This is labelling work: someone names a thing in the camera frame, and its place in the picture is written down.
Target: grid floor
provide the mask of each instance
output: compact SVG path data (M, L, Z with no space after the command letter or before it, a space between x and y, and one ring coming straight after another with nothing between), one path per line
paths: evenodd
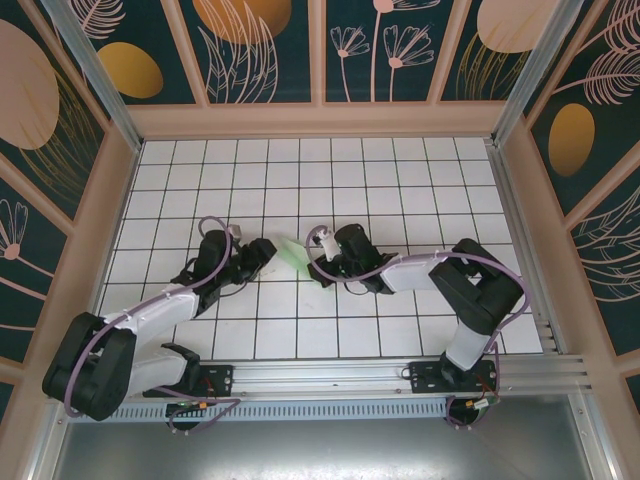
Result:
M469 237L519 272L481 138L156 141L144 146L100 313L157 294L197 254L198 220L211 214L240 225L244 242L304 241L318 224L349 223L383 252ZM437 291L323 290L275 258L240 294L157 341L215 360L410 357L439 355L456 327ZM499 346L542 352L533 315L507 326Z

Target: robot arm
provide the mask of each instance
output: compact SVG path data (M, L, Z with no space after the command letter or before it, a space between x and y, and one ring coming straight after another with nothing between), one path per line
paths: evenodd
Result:
M443 294L460 319L440 361L442 377L452 389L468 378L467 372L482 358L491 336L523 294L508 275L478 261L444 256L398 261L396 255L380 254L357 224L342 227L335 234L326 232L316 243L326 252L316 263L333 276L357 279L389 264L379 274L360 280L370 292L392 295L405 290L438 289ZM461 240L452 251L499 263L470 239ZM309 264L308 270L324 287L333 283L313 265Z
M273 244L262 238L242 246L239 238L235 238L234 246L237 253L227 260L215 278L194 290L170 294L172 290L196 284L219 265L226 247L224 232L207 232L198 257L190 260L163 290L165 298L137 310L98 342L74 385L72 407L95 420L103 420L124 398L140 392L159 386L190 392L203 379L200 357L173 343L153 348L149 342L169 328L208 310L219 300L225 286L243 285L254 280L276 253ZM63 401L71 372L91 338L105 325L132 310L129 308L104 317L87 312L78 315L71 322L45 375L44 393Z

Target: black plastic bracket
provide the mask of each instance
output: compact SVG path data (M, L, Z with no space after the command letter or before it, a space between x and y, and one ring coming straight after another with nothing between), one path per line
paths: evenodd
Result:
M439 360L430 362L411 362L404 371L404 378L411 382L413 393L462 393L482 392L482 382L496 389L496 365L493 360L480 360L471 370L465 372L465 378L456 386L451 385L441 373Z
M233 386L233 365L200 365L200 378L193 388L180 384L171 386L171 390L193 397L230 397ZM166 393L147 390L142 394L146 398L166 397Z

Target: purple cable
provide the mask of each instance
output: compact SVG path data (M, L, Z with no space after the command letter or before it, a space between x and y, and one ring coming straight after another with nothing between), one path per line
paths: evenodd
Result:
M150 305L153 305L155 302L165 300L171 297L172 295L189 292L191 290L194 290L204 285L205 283L211 281L218 273L220 273L220 270L224 268L224 265L227 263L227 260L231 255L231 234L229 233L229 229L227 228L227 226L224 224L224 222L220 218L215 217L213 215L209 215L207 217L203 217L198 223L198 230L200 231L200 234L203 237L204 237L204 232L202 230L202 224L207 220L215 220L216 222L218 222L218 224L220 224L225 234L225 240L227 242L227 245L224 251L224 255L222 256L222 260L220 261L220 264L213 270L213 272L211 272L207 277L203 278L199 282L196 282L193 285L189 285L188 287L177 288L175 290L160 294L145 302L142 302L141 304L133 307L130 311L120 315L113 322L110 322L107 325L105 325L98 333L96 333L94 337L89 341L89 343L87 344L85 349L82 351L82 353L80 354L78 361L76 362L75 366L73 367L73 370L71 371L71 376L69 377L69 383L67 384L67 389L64 392L64 409L67 412L67 415L74 418L82 415L82 413L80 412L75 412L71 407L71 395L73 394L73 388L75 387L76 381L78 380L78 375L80 374L80 370L82 369L82 366L84 365L84 363L87 361L87 358L91 354L91 350L93 349L93 347L96 346L96 344L100 341L100 339L107 334L109 330L116 327L118 324L124 322L127 318L129 318L131 315L134 315L136 312L139 312L140 310L147 308Z
M439 256L451 257L451 258L462 258L462 259L465 259L465 260L471 260L471 261L474 261L474 262L483 263L483 264L488 265L490 267L493 267L493 268L495 268L497 270L500 270L502 273L508 275L522 289L522 292L524 293L524 303L522 304L522 307L520 307L520 309L517 312L512 314L506 320L503 320L500 323L500 325L498 325L496 330L493 332L493 335L491 335L491 337L489 338L489 341L487 341L487 345L485 346L485 353L487 353L489 351L489 349L491 348L491 345L493 345L493 343L495 342L495 339L498 336L498 334L500 333L500 331L504 327L509 325L511 322L513 322L520 315L522 315L527 310L527 308L529 308L529 303L531 301L530 300L531 299L531 294L529 293L529 288L527 287L527 285L522 281L522 279L515 272L509 270L507 267L505 267L504 265L502 265L499 262L494 262L493 260L490 260L488 258L480 257L478 255L471 255L471 254L468 254L468 253L442 252L442 253L435 253L435 254L421 253L421 254L418 254L418 255L409 255L409 256L406 256L406 257L393 258L388 263L386 263L385 265L382 265L381 267L378 267L375 270L372 270L371 272L365 273L363 275L358 275L358 276L349 277L349 278L336 277L336 276L331 275L331 274L325 272L324 270L322 270L322 267L320 267L320 265L318 265L316 263L316 261L314 260L313 252L311 251L311 241L313 240L313 237L315 237L318 234L318 232L320 232L320 231L326 232L327 230L328 230L328 227L326 225L318 225L317 227L314 227L313 229L311 229L311 231L309 232L309 235L307 235L307 241L305 243L305 248L307 250L307 256L309 257L309 261L311 262L311 265L313 265L313 268L315 268L316 271L320 275L322 275L324 278L326 278L328 280L331 280L333 282L336 282L336 283L350 283L350 282L358 282L358 281L366 280L367 278L373 277L374 275L379 275L380 273L384 272L386 269L388 269L388 268L390 268L390 267L392 267L394 265L399 265L399 264L401 264L404 261L409 260L409 259L411 259L411 260L432 260L434 258L438 258Z
M234 408L236 408L240 404L240 399L239 398L200 398L200 397L194 397L192 395L187 395L187 394L184 394L184 393L176 392L174 390L171 390L171 389L165 388L165 387L157 387L157 388L154 388L154 390L157 390L158 392L166 393L167 395L171 395L171 396L174 396L174 397L180 397L180 398L186 398L188 400L194 400L196 402L206 402L206 403L212 403L214 405L216 405L218 403L230 403L231 404L227 408L225 408L223 411L221 411L218 415L213 417L211 420L207 420L206 422L201 422L198 425L196 425L195 427L193 427L191 430L188 430L187 432L185 432L185 435L189 435L189 434L192 434L192 433L198 433L198 432L201 432L203 430L206 430L207 428L213 426L213 424L215 424L218 420L220 420L222 417L224 417L227 413L229 413L231 410L233 410ZM175 427L175 425L173 423L173 420L176 418L176 416L180 415L181 413L187 412L187 411L189 411L189 408L183 408L183 409L180 409L180 410L176 410L169 417L169 427L171 428L171 430L174 433L178 429Z

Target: purple wire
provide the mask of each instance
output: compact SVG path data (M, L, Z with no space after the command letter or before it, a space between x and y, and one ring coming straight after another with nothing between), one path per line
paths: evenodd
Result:
M171 396L174 396L174 397L186 398L188 400L194 400L194 401L197 401L197 402L206 402L206 403L210 403L210 404L214 404L214 405L217 405L218 403L230 403L231 404L227 408L225 408L223 411L221 411L218 415L213 417L211 420L207 420L206 422L201 422L198 425L196 425L195 427L193 427L191 430L189 430L188 433L185 432L185 435L192 434L192 433L198 433L198 432L201 432L203 430L206 430L207 428L213 426L218 420L220 420L222 417L224 417L227 413L229 413L231 410L233 410L234 408L236 408L240 404L240 399L239 398L201 398L201 397L194 397L192 395L187 395L187 394L184 394L184 393L176 392L175 390L171 390L171 389L165 388L165 387L156 387L156 388L154 388L154 390L157 390L158 392L166 393L167 395L171 395ZM171 414L171 416L169 417L169 427L171 428L171 430L173 432L177 431L177 428L175 427L175 425L173 423L173 420L176 418L176 416L180 415L181 413L187 412L187 411L189 411L189 408L183 408L183 409L180 409L180 410L176 410L175 412L173 412Z
M89 355L91 354L91 350L93 349L93 347L97 345L100 339L104 337L107 334L107 332L109 332L109 330L116 327L118 324L124 322L127 318L131 317L132 315L139 312L140 310L147 308L148 306L153 305L158 301L170 298L172 295L178 295L181 293L192 291L204 285L205 283L211 281L216 275L218 275L218 273L220 273L220 270L224 268L224 265L227 263L227 260L231 255L231 233L229 232L229 229L220 218L215 217L213 215L209 215L209 216L203 217L198 223L198 230L200 231L200 234L203 237L204 237L204 233L202 230L202 224L207 220L214 220L218 222L218 224L220 224L225 234L225 240L227 244L224 251L224 255L222 256L222 260L220 261L220 264L213 270L213 272L211 272L206 278L203 278L199 282L196 282L193 285L189 285L188 287L181 287L175 290L171 290L170 292L162 293L145 302L142 302L141 304L133 307L130 311L120 315L114 321L108 323L100 331L98 331L98 333L96 333L93 336L93 338L89 341L85 349L82 351L82 353L80 354L80 357L78 358L78 361L76 362L75 366L73 367L73 370L71 371L71 376L69 377L69 383L67 384L67 389L64 392L64 409L67 412L67 415L74 418L82 415L81 412L75 412L71 407L71 396L73 394L73 388L75 387L76 381L78 380L78 375L80 374L80 370L82 369L82 366L84 365L84 363L87 361L87 358L89 358Z
M495 262L488 258L480 257L478 255L471 255L468 253L458 253L458 252L441 252L441 253L435 253L435 254L421 253L418 255L409 255L406 257L399 257L399 258L396 257L396 258L392 258L388 263L382 265L381 267L378 267L375 270L372 270L363 275L357 275L355 277L349 277L349 278L336 277L322 270L322 267L320 267L320 265L318 265L318 263L314 260L313 252L311 251L311 241L313 240L313 237L315 237L318 234L318 232L320 231L326 232L327 230L328 230L328 227L326 225L318 225L317 227L314 227L313 229L311 229L311 231L309 232L309 235L307 235L305 248L307 250L307 256L309 257L309 261L311 262L311 265L313 265L313 268L315 268L316 271L320 275L322 275L324 278L336 283L350 283L350 282L358 282L358 281L366 280L367 278L373 277L375 275L379 275L380 273L384 272L386 269L394 265L399 265L407 260L433 260L434 258L438 258L439 256L451 257L451 258L462 258L465 260L471 260L474 262L483 263L497 270L500 270L502 273L508 275L522 289L522 292L524 293L524 303L522 304L522 307L520 307L520 309L517 312L512 314L506 320L503 320L500 323L500 325L498 325L496 330L493 332L493 335L491 335L491 337L487 341L487 344L485 345L485 353L489 352L491 345L493 345L493 343L495 342L496 337L500 334L500 331L504 327L509 325L511 322L513 322L520 315L522 315L527 310L527 308L529 308L529 303L531 302L531 294L529 292L529 288L515 272L511 271L510 269L508 269L507 267L505 267L499 262Z

